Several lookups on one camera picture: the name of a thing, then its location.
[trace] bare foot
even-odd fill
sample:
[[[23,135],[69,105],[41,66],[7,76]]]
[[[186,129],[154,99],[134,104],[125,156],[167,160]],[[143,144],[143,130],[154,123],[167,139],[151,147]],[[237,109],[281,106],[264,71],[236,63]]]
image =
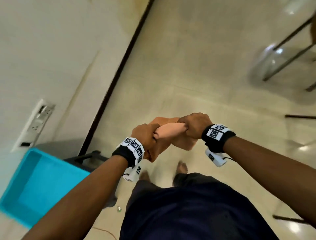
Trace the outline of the bare foot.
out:
[[[176,175],[179,173],[188,174],[188,167],[186,166],[186,164],[183,161],[178,162]]]
[[[148,172],[147,172],[146,170],[143,171],[143,172],[140,174],[139,180],[146,180],[146,181],[150,182],[149,174],[148,174]]]

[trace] person's left hand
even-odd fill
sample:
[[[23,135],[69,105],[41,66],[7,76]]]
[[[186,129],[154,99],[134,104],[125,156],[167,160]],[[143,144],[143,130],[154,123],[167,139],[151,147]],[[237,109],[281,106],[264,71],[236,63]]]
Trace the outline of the person's left hand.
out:
[[[138,125],[133,129],[131,137],[140,141],[146,151],[156,144],[153,136],[158,127],[160,127],[158,123]]]

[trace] electrical outlet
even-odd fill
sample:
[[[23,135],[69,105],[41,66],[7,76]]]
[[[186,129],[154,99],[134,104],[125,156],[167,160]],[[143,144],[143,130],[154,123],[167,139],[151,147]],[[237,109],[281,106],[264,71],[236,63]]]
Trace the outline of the electrical outlet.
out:
[[[41,99],[36,105],[23,128],[18,140],[14,144],[11,152],[22,148],[31,148],[34,146],[48,118],[54,111],[55,105],[47,103]]]

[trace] blue container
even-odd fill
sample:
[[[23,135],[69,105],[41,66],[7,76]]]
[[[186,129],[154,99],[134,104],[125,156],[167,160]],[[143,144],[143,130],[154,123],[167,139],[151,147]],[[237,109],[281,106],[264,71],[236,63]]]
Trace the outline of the blue container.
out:
[[[0,200],[0,210],[33,227],[90,173],[36,148],[28,150]]]

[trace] white wall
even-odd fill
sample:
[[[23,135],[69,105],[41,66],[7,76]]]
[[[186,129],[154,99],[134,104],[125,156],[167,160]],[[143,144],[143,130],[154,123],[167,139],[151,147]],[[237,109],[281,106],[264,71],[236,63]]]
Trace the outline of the white wall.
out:
[[[56,108],[38,143],[78,153],[147,3],[0,1],[0,195],[25,153],[10,150],[41,98]],[[0,239],[24,232],[0,214]]]

